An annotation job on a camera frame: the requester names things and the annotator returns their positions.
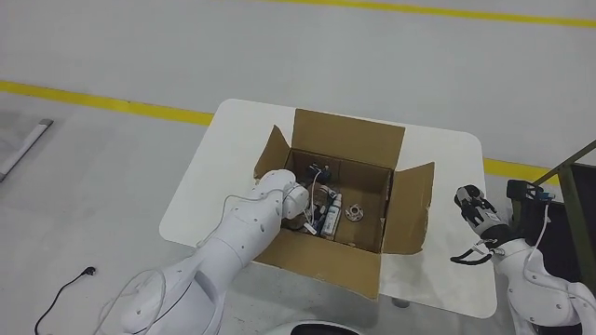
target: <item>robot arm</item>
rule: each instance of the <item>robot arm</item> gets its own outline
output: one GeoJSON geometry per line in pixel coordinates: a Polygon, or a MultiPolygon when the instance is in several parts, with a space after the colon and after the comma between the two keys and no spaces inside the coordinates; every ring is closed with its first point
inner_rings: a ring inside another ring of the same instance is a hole
{"type": "Polygon", "coordinates": [[[270,171],[228,212],[204,245],[189,258],[163,269],[140,288],[122,315],[126,334],[216,334],[227,288],[238,272],[278,235],[281,220],[293,219],[308,204],[308,191],[288,170],[270,171]],[[159,310],[156,321],[152,318],[159,310]]]}
{"type": "Polygon", "coordinates": [[[545,327],[581,322],[585,335],[596,334],[596,300],[585,285],[550,275],[542,253],[511,231],[477,187],[459,188],[455,203],[472,230],[493,252],[491,260],[497,272],[507,276],[508,299],[514,315],[545,327]]]}

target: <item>box flap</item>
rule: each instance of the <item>box flap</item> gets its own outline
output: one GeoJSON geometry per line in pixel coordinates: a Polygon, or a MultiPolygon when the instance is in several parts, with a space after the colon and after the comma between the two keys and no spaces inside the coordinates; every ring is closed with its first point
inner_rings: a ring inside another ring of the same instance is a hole
{"type": "Polygon", "coordinates": [[[379,295],[380,254],[282,229],[255,260],[348,288],[369,299],[379,295]]]}
{"type": "Polygon", "coordinates": [[[286,165],[288,154],[290,153],[290,146],[283,137],[278,126],[273,126],[269,140],[254,166],[254,178],[261,179],[262,176],[273,170],[282,169],[286,165]]]}
{"type": "Polygon", "coordinates": [[[434,175],[434,162],[393,175],[383,253],[410,255],[422,250],[434,175]]]}
{"type": "Polygon", "coordinates": [[[296,109],[291,147],[395,168],[404,127],[296,109]]]}

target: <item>cardboard box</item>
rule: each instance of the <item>cardboard box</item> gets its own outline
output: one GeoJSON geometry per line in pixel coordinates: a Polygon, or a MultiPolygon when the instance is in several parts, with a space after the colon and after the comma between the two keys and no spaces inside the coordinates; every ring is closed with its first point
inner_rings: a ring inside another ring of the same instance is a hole
{"type": "Polygon", "coordinates": [[[333,241],[282,229],[256,261],[376,299],[381,253],[417,253],[427,232],[434,163],[395,171],[404,134],[404,127],[300,109],[291,146],[273,127],[255,178],[286,168],[300,179],[312,163],[329,166],[342,217],[333,241]],[[344,213],[355,203],[365,212],[359,222],[344,213]]]}

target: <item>yellow floor line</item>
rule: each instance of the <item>yellow floor line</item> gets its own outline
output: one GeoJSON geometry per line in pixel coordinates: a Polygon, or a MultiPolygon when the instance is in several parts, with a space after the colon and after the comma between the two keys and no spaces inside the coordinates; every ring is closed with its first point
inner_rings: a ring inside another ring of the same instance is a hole
{"type": "Polygon", "coordinates": [[[353,7],[370,10],[412,13],[418,15],[432,15],[456,17],[470,20],[497,20],[509,22],[524,22],[541,25],[558,25],[569,27],[596,28],[596,20],[570,19],[560,17],[527,16],[514,13],[495,13],[475,10],[451,9],[442,7],[422,7],[408,4],[379,3],[364,0],[258,0],[268,2],[295,3],[311,6],[353,7]]]}
{"type": "Polygon", "coordinates": [[[213,119],[213,114],[209,113],[193,112],[190,110],[152,105],[144,102],[93,96],[86,93],[70,92],[53,88],[28,86],[7,81],[0,81],[0,91],[32,96],[45,100],[66,102],[74,105],[112,110],[120,113],[146,115],[153,118],[192,123],[201,126],[208,126],[211,123],[211,119],[213,119]]]}
{"type": "MultiPolygon", "coordinates": [[[[47,87],[30,86],[3,80],[0,80],[0,91],[36,97],[39,99],[65,102],[74,105],[89,106],[103,110],[111,110],[120,113],[146,115],[153,118],[192,123],[201,126],[208,126],[213,119],[213,114],[210,113],[193,112],[190,110],[172,108],[169,106],[112,99],[109,97],[94,96],[86,93],[70,92],[47,87]]],[[[484,172],[489,175],[502,176],[510,179],[534,181],[548,171],[549,168],[528,166],[484,158],[484,172]]],[[[553,178],[550,179],[548,183],[558,185],[559,180],[557,178],[553,178]]]]}

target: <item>metal rod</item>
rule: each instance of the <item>metal rod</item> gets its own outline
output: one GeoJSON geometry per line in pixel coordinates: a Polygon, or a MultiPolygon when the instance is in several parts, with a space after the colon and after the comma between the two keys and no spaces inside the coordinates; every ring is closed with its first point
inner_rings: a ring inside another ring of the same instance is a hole
{"type": "Polygon", "coordinates": [[[557,173],[559,173],[559,171],[565,167],[565,166],[569,166],[572,163],[578,161],[579,159],[581,159],[584,155],[588,154],[589,152],[591,152],[592,150],[596,149],[596,140],[592,141],[591,143],[589,143],[588,145],[586,145],[586,147],[584,147],[582,150],[580,150],[579,152],[571,155],[569,158],[565,159],[560,165],[558,165],[557,167],[553,168],[552,170],[550,170],[549,172],[547,172],[545,175],[543,175],[540,179],[534,181],[534,185],[538,186],[541,183],[545,182],[546,180],[550,179],[551,177],[555,176],[557,173]]]}

